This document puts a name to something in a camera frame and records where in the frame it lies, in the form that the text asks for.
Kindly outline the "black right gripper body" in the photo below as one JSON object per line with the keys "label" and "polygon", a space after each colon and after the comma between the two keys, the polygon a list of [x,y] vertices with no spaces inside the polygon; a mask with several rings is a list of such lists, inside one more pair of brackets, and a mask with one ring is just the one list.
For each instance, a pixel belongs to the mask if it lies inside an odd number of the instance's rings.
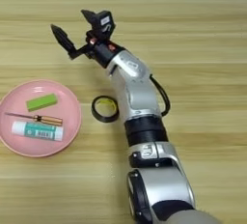
{"label": "black right gripper body", "polygon": [[93,31],[88,31],[86,33],[86,44],[78,49],[72,46],[69,49],[69,57],[73,60],[85,54],[89,59],[96,60],[106,69],[112,59],[123,50],[122,46],[109,40],[100,40],[93,34]]}

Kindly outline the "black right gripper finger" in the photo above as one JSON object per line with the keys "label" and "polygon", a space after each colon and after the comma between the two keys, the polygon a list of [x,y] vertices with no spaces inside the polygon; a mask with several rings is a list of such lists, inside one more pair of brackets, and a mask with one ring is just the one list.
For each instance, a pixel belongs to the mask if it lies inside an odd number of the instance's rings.
{"label": "black right gripper finger", "polygon": [[74,59],[76,48],[73,42],[69,39],[68,34],[62,28],[54,24],[51,24],[50,27],[58,44],[68,53],[70,59]]}
{"label": "black right gripper finger", "polygon": [[85,19],[91,24],[94,25],[96,22],[96,14],[89,10],[82,10],[81,13],[84,15]]}

